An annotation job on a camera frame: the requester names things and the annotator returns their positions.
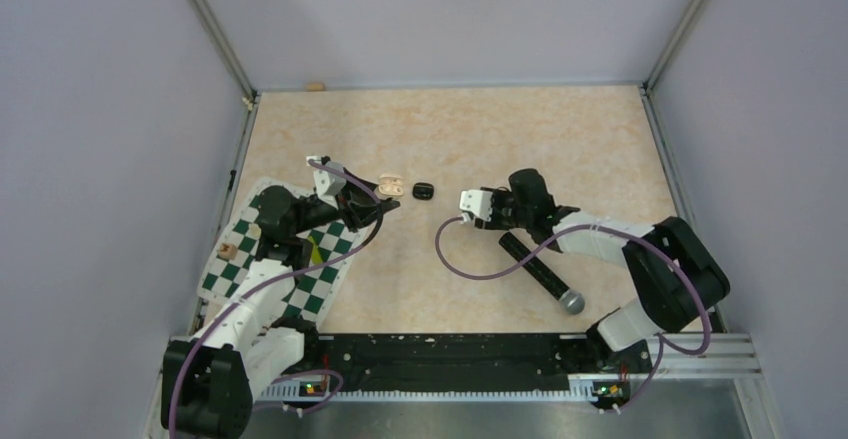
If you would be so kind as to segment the white earbud charging case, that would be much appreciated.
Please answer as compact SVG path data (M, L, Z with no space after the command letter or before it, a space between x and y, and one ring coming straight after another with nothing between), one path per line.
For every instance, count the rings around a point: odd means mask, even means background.
M405 194L404 178L398 174L383 173L378 177L375 190L381 199L397 199Z

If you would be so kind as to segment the black earbud charging case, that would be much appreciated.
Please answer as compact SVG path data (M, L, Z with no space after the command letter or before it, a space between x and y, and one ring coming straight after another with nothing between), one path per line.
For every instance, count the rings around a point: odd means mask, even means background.
M417 182L413 185L412 196L415 199L428 201L434 197L435 188L430 183Z

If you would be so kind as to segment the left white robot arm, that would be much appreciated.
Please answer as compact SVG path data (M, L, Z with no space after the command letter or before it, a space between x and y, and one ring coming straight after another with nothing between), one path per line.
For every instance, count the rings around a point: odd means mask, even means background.
M282 184L258 192L259 237L246 277L209 325L169 342L161 424L170 437L238 438L256 400L284 371L308 372L319 363L317 341L278 323L283 300L317 268L305 233L336 221L352 232L380 228L400 203L335 162L318 165L314 182L306 196Z

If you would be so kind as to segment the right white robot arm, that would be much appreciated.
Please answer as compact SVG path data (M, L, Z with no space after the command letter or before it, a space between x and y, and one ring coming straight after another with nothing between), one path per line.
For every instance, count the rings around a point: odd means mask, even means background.
M637 297L593 324L589 363L612 371L627 348L660 333L677 333L730 292L730 283L692 227L669 216L656 224L601 218L559 205L542 175L521 169L501 188L461 192L459 208L478 229L523 229L538 245L583 254L626 269Z

